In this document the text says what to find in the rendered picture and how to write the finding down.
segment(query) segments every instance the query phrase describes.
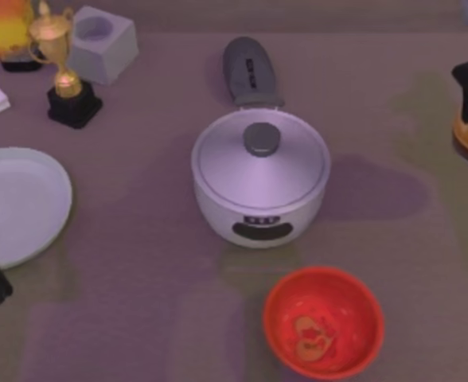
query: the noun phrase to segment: trophy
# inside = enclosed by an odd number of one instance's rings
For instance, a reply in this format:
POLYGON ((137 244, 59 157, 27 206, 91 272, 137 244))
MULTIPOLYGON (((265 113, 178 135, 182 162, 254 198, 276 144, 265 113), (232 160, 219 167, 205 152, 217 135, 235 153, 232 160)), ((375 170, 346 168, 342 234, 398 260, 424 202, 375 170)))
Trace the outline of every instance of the trophy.
POLYGON ((63 14, 51 14, 46 0, 40 0, 39 18, 29 27, 32 39, 29 54, 42 64, 57 66, 54 86, 47 93, 49 118, 73 129, 81 129, 101 109, 103 102, 95 96, 90 83, 82 81, 66 66, 72 43, 72 26, 71 8, 65 9, 63 14), (45 59, 33 54, 34 45, 45 59))

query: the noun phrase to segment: lid knob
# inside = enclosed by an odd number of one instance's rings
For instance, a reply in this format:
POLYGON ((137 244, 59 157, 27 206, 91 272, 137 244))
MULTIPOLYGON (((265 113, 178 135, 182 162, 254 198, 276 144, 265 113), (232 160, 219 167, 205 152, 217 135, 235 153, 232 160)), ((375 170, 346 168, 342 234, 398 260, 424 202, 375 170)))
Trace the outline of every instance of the lid knob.
POLYGON ((256 157, 269 157, 279 148, 280 137, 278 127, 265 122, 253 123, 244 129, 244 147, 256 157))

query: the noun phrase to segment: red bowl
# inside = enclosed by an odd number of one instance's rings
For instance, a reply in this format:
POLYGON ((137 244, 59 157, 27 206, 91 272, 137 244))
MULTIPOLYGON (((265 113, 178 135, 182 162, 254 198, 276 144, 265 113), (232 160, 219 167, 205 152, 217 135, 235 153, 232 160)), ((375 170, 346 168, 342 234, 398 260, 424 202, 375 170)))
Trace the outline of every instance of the red bowl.
POLYGON ((330 267, 303 268, 279 280, 267 297, 263 325, 275 355, 318 380, 362 372, 384 338, 383 312, 372 292, 330 267))

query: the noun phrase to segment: white plate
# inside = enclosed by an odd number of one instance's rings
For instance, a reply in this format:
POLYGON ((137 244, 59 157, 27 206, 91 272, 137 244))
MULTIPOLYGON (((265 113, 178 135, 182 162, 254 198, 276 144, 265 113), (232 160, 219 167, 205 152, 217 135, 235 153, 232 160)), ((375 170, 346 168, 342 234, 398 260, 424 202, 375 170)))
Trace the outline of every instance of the white plate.
POLYGON ((44 251, 66 224, 72 185, 63 166, 40 151, 0 149, 0 268, 44 251))

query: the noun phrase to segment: gray table surface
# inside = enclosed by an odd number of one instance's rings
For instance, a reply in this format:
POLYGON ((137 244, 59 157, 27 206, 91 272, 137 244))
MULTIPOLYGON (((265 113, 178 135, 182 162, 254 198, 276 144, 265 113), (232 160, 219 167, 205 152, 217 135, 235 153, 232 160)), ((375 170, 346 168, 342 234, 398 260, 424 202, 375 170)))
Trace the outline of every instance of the gray table surface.
POLYGON ((46 117, 54 68, 8 74, 0 147, 68 169, 72 219, 7 272, 0 382, 298 382, 268 351, 265 294, 310 264, 341 267, 380 299, 387 335, 359 382, 468 382, 468 164, 450 147, 468 34, 256 35, 285 110, 333 155, 320 216, 292 245, 234 248, 195 204, 197 135, 232 111, 220 74, 233 35, 147 34, 82 131, 46 117))

